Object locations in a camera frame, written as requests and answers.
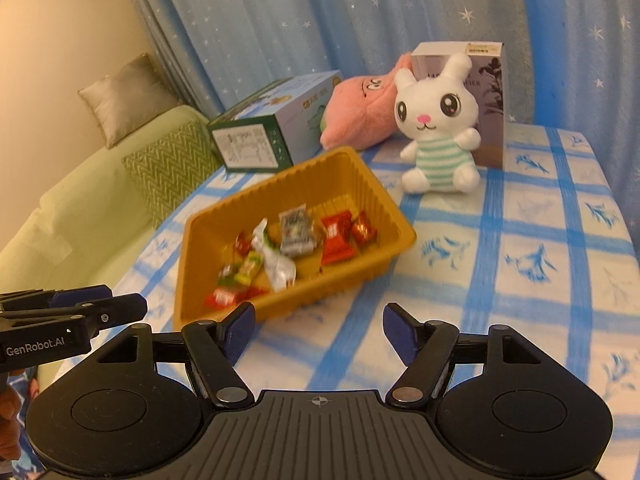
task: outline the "cardboard box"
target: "cardboard box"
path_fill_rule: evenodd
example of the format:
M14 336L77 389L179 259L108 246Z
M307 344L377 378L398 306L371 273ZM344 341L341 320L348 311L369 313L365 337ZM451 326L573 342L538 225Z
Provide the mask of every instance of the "cardboard box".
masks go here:
M505 117L509 115L508 79L504 45L491 41L425 42L411 54L415 78L437 77L455 52L473 62L466 88L478 102L478 125L482 144L472 155L478 166L502 169Z
M229 172L277 173L318 154L320 120L340 71L274 81L207 125Z

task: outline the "basket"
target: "basket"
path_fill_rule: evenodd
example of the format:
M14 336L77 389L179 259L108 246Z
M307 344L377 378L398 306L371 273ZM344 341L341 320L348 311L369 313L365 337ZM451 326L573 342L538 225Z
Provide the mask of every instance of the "basket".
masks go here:
M296 258L297 277L291 288L252 300L258 320L285 314L384 274L391 260L416 239L411 224L358 154L352 148L333 150L189 218L178 266L174 329L199 319L223 319L231 309L215 310L204 300L215 290L220 269L233 261L233 244L240 231L251 235L267 218L268 234L280 240L278 214L301 204L306 204L318 221L345 209L354 216L364 210L378 236L358 249L353 259L322 267L321 272L322 245L312 254ZM264 270L253 284L270 288Z

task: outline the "finger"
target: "finger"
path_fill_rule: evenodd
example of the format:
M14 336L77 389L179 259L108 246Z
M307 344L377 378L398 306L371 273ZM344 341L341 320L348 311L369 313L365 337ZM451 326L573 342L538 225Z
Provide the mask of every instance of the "finger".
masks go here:
M20 425L15 419L0 420L0 456L6 460L20 458Z
M9 420L20 412L21 407L20 396L11 386L7 386L0 394L0 416Z

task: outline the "green and white striped body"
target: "green and white striped body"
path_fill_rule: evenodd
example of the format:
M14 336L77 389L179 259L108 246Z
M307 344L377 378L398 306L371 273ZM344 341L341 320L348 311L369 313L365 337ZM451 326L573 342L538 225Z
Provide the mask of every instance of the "green and white striped body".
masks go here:
M471 153L460 148L449 136L418 140L417 143L415 165L429 180L431 190L456 191L453 173L460 166L474 163Z

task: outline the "box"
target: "box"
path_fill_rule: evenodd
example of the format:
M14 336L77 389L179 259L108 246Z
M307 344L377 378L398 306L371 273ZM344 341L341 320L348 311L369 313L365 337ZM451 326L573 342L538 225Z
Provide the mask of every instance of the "box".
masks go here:
M507 65L504 45L491 41L428 41L411 54L415 78L437 77L449 56L464 52L473 62L465 82L478 102L480 148L472 155L478 166L502 169L505 117L508 111Z
M229 172L277 173L317 155L340 71L274 81L207 125Z
M251 233L266 218L268 234L279 244L279 213L302 204L318 220L346 209L352 216L364 211L378 236L358 248L356 257L338 264L321 268L322 244L295 258L297 276L291 288L251 300L258 320L286 314L384 274L393 258L416 239L414 228L353 148L331 150L189 218L178 264L174 328L180 330L198 319L222 320L229 314L232 308L213 310L204 300L215 290L220 269L234 260L238 233ZM264 270L253 285L270 286Z

